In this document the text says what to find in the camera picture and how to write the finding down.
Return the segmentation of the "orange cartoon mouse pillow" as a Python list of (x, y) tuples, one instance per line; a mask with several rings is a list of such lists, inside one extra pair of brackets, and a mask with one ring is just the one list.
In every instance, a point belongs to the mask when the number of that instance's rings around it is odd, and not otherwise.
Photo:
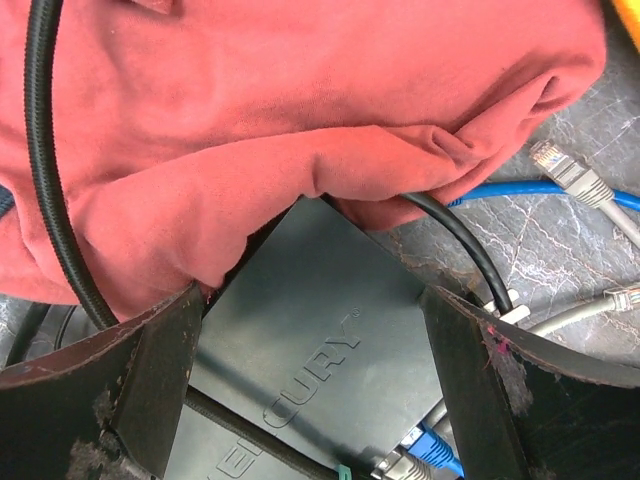
[(611, 0), (610, 3), (636, 50), (640, 51), (640, 0)]

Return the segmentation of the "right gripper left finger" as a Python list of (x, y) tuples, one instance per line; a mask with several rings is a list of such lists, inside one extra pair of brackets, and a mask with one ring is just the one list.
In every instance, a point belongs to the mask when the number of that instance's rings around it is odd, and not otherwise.
[(201, 331), (191, 286), (1, 373), (4, 479), (161, 479)]

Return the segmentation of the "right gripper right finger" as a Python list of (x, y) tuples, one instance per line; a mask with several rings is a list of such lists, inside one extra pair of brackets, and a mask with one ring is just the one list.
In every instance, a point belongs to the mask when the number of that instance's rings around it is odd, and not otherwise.
[(420, 297), (468, 479), (636, 479), (639, 371), (505, 323), (441, 287)]

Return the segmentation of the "black network switch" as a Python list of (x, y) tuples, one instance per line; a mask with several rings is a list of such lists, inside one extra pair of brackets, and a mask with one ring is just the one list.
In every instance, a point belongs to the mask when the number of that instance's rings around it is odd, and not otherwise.
[(456, 479), (425, 284), (320, 199), (298, 200), (205, 316), (169, 479)]

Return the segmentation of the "red cloth garment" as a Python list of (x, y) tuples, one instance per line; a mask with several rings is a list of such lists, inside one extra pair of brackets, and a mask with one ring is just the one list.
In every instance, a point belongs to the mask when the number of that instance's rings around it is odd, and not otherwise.
[(56, 157), (100, 292), (130, 318), (219, 286), (299, 197), (360, 226), (485, 181), (602, 74), (596, 1), (68, 1)]

